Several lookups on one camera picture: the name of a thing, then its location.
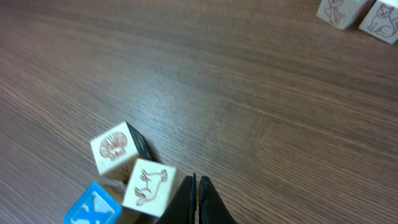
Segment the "blue letter X block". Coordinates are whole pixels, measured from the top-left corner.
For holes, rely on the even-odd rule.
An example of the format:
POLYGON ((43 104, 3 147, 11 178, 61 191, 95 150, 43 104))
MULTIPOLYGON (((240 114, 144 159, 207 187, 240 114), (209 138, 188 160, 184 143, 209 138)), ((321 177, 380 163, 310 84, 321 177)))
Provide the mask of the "blue letter X block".
POLYGON ((122 207, 98 183, 92 182, 63 218, 64 224, 113 224, 122 207))

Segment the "horse picture block green side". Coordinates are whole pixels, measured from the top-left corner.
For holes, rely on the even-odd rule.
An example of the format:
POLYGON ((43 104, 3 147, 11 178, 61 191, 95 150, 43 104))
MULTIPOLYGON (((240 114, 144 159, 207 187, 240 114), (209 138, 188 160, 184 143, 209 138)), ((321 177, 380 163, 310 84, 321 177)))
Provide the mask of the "horse picture block green side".
POLYGON ((180 171, 158 162, 138 159, 124 194, 123 207, 161 217, 175 195, 180 171))

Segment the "shell picture block red side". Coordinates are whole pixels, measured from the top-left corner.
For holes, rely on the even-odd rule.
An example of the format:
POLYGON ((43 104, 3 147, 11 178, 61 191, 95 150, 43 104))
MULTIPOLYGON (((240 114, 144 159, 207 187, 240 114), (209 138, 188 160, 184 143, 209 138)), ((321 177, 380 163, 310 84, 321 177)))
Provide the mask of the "shell picture block red side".
POLYGON ((123 121, 90 141, 101 177, 128 182, 138 159, 152 160, 142 134, 123 121))

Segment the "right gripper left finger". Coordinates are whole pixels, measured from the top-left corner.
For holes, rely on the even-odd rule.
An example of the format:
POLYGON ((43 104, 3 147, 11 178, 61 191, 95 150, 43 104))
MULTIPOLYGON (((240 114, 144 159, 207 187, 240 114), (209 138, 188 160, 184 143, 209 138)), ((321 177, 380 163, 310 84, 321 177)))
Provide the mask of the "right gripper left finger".
POLYGON ((194 224, 197 209, 196 173, 187 175, 156 224, 194 224))

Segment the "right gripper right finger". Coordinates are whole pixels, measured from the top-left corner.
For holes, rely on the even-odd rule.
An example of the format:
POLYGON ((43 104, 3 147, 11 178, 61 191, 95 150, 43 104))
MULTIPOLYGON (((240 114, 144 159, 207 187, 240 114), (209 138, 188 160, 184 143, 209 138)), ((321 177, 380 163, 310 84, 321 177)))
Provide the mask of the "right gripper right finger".
POLYGON ((199 224, 237 224, 208 176, 199 184, 199 224))

